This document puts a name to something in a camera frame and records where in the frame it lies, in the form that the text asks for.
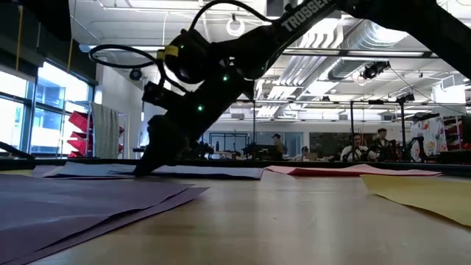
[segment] tabletop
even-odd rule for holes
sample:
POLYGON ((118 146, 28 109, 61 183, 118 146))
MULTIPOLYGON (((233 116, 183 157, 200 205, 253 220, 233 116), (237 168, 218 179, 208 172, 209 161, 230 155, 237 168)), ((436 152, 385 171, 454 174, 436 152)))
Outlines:
POLYGON ((210 189, 33 264, 471 264, 470 229, 369 194, 358 177, 166 181, 210 189))

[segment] black robotic arm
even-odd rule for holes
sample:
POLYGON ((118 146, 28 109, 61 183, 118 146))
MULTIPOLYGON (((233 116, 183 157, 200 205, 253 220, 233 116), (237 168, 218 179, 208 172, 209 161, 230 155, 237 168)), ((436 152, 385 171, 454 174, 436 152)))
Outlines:
MULTIPOLYGON (((164 107, 168 112, 149 121, 149 145, 135 174, 145 175, 159 166, 172 164, 183 151, 197 143, 242 93, 253 99, 254 80, 263 76, 286 47, 336 9, 408 32, 462 74, 471 77, 467 65, 471 59, 471 46, 467 45, 471 43, 471 30, 433 0, 306 0, 296 7, 287 5, 286 12, 273 21, 240 2, 214 0, 196 15, 188 31, 183 29, 165 50, 157 53, 157 59, 146 56, 151 64, 157 64, 162 80, 159 84, 149 82, 146 85, 143 100, 164 107), (208 43, 194 26, 204 11, 221 3, 245 8, 271 25, 259 26, 235 40, 208 43), (164 89, 164 81, 171 80, 165 75, 163 62, 180 81, 202 84, 188 92, 172 82, 186 92, 184 96, 164 89)), ((92 60, 123 68, 95 58, 93 54, 100 49, 103 46, 91 50, 92 60)))

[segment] red paper sheet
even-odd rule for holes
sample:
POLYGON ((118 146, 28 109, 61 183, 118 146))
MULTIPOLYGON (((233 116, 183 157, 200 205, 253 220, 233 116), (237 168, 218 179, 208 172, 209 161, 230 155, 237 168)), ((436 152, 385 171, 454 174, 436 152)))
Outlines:
POLYGON ((375 167, 366 164, 349 166, 343 169, 296 168, 290 166, 269 166, 265 169, 298 177, 360 177, 361 174, 380 174, 388 176, 436 176, 441 174, 441 172, 431 172, 418 169, 376 169, 375 167))

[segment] desk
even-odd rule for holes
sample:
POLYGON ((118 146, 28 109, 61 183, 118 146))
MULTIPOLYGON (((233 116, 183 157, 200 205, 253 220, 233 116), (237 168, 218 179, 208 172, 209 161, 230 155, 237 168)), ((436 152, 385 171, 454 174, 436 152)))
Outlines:
POLYGON ((360 178, 167 181, 211 188, 34 264, 471 264, 470 230, 368 194, 360 178))

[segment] yellow paper sheet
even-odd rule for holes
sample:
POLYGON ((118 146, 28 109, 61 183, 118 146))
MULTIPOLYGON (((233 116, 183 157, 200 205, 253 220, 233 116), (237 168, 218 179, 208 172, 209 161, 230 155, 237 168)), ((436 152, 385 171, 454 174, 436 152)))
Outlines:
POLYGON ((361 179, 374 194, 471 226, 471 183, 380 175, 361 179))
POLYGON ((0 174, 19 174, 19 175, 23 175, 27 177, 31 177, 31 173, 32 173, 31 169, 0 171, 0 174))

